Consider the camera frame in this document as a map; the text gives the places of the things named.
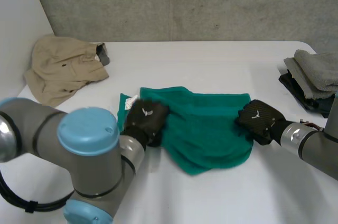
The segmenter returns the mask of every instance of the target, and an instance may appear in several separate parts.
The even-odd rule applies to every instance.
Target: green towel
[[[118,125],[122,130],[127,110],[121,94]],[[162,146],[190,175],[225,169],[245,162],[253,142],[235,125],[238,110],[250,101],[248,94],[194,94],[184,87],[141,88],[140,98],[160,101],[170,108]]]

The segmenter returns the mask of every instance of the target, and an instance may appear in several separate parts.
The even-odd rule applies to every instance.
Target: white tag
[[[137,98],[138,98],[138,95],[135,95],[133,97],[126,99],[125,110],[130,110],[132,108],[132,105],[134,104],[134,102],[137,100]]]

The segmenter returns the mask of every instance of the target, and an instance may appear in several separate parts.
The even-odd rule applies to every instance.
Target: white table
[[[244,93],[279,109],[288,120],[321,126],[279,83],[283,59],[301,42],[107,43],[110,78],[79,90],[58,108],[85,106],[118,111],[119,94],[140,87],[185,86],[201,93]],[[34,100],[29,88],[20,97]],[[1,165],[5,180],[21,197],[56,200],[72,190],[66,170],[26,154]],[[26,214],[0,199],[1,223],[66,223],[62,210]],[[247,162],[198,176],[183,173],[165,150],[147,149],[146,158],[125,196],[115,223],[338,223],[338,181],[277,143],[255,143]]]

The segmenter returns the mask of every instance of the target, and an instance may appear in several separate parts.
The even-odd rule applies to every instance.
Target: beige garment
[[[108,78],[95,59],[96,46],[54,35],[39,39],[33,49],[32,68],[25,74],[33,96],[43,105],[55,107],[83,86]]]

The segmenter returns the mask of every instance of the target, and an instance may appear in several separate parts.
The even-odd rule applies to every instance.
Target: blue joint cap
[[[83,201],[67,200],[63,215],[69,224],[112,224],[112,217],[105,211]]]
[[[118,145],[116,118],[106,109],[82,108],[66,115],[58,127],[61,145],[81,156],[105,154]]]

